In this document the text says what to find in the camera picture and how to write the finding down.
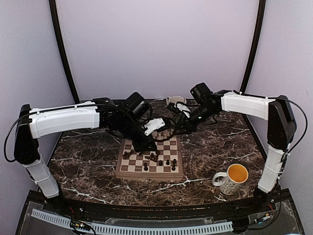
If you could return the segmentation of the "wooden chess board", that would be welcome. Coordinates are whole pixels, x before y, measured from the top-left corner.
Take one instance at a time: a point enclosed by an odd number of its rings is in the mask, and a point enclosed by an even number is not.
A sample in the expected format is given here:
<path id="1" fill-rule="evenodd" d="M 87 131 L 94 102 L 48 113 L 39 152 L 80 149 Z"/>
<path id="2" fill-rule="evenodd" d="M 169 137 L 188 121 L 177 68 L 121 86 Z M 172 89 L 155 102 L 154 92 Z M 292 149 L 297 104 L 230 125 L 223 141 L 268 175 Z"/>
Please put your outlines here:
<path id="1" fill-rule="evenodd" d="M 156 142 L 159 160 L 163 161 L 163 166 L 158 162 L 150 160 L 124 160 L 122 154 L 134 150 L 131 140 L 123 140 L 120 146 L 115 176 L 128 180 L 157 180 L 157 181 L 179 181 L 183 178 L 183 167 L 181 157 L 180 136 L 173 136 L 164 142 Z M 176 170 L 172 171 L 173 159 L 177 160 Z M 170 165 L 166 165 L 166 160 L 170 160 Z M 149 166 L 148 171 L 144 171 L 144 163 Z"/>

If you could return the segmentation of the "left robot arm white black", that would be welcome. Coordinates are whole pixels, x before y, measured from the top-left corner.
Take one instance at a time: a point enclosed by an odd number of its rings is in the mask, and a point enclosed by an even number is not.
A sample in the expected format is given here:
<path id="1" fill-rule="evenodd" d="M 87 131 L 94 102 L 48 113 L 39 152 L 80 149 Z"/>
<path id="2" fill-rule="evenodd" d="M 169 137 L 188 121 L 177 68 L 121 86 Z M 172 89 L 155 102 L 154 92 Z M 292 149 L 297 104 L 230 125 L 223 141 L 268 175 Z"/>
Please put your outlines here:
<path id="1" fill-rule="evenodd" d="M 118 103 L 110 98 L 95 98 L 78 104 L 31 108 L 23 105 L 18 119 L 4 140 L 3 154 L 7 162 L 18 162 L 28 171 L 50 206 L 66 213 L 69 203 L 61 196 L 61 188 L 43 160 L 39 139 L 79 129 L 107 129 L 132 141 L 135 151 L 155 151 L 152 133 L 164 126 L 160 118 L 142 120 L 152 107 L 137 92 Z"/>

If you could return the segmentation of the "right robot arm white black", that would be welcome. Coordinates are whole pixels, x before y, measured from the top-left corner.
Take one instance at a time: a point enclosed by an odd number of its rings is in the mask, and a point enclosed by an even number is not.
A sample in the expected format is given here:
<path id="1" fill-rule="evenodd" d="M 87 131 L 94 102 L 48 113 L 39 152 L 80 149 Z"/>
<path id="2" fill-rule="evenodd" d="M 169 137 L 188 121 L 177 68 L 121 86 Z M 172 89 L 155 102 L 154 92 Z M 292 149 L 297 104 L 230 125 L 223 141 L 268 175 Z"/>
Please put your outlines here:
<path id="1" fill-rule="evenodd" d="M 220 112 L 234 112 L 252 116 L 267 122 L 268 153 L 257 190 L 270 193 L 283 174 L 287 158 L 295 148 L 292 143 L 297 124 L 292 105 L 286 96 L 267 97 L 221 90 L 212 92 L 205 83 L 197 84 L 190 91 L 196 104 L 177 101 L 171 104 L 179 118 L 175 127 L 178 135 L 192 134 L 200 123 Z"/>

